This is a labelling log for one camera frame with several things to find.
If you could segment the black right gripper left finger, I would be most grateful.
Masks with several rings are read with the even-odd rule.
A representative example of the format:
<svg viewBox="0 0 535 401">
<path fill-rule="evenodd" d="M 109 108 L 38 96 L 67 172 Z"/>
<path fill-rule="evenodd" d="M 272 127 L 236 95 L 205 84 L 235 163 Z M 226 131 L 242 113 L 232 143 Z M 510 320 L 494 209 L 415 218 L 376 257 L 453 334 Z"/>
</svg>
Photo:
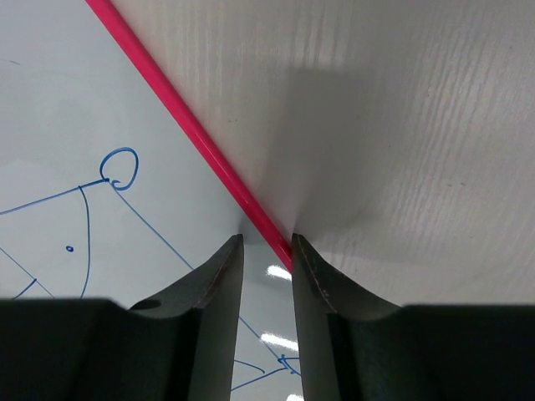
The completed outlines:
<svg viewBox="0 0 535 401">
<path fill-rule="evenodd" d="M 243 281 L 243 237 L 130 308 L 148 326 L 127 400 L 228 400 Z"/>
</svg>

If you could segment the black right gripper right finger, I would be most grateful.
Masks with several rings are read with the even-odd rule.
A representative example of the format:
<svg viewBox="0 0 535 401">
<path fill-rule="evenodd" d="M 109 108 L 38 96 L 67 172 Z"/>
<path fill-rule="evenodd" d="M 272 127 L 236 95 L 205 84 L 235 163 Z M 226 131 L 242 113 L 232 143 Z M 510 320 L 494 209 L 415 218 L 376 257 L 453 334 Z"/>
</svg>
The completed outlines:
<svg viewBox="0 0 535 401">
<path fill-rule="evenodd" d="M 350 326 L 381 319 L 399 307 L 326 262 L 305 236 L 294 233 L 291 247 L 304 398 L 361 400 Z"/>
</svg>

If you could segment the pink framed whiteboard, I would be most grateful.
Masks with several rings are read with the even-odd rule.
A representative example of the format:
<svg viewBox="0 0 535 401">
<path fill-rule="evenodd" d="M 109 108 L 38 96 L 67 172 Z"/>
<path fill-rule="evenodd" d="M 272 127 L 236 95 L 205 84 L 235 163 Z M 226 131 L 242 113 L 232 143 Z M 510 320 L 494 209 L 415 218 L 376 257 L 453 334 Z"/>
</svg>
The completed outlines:
<svg viewBox="0 0 535 401">
<path fill-rule="evenodd" d="M 2 2 L 2 297 L 131 307 L 235 234 L 231 399 L 300 400 L 291 277 L 242 208 L 86 2 Z"/>
</svg>

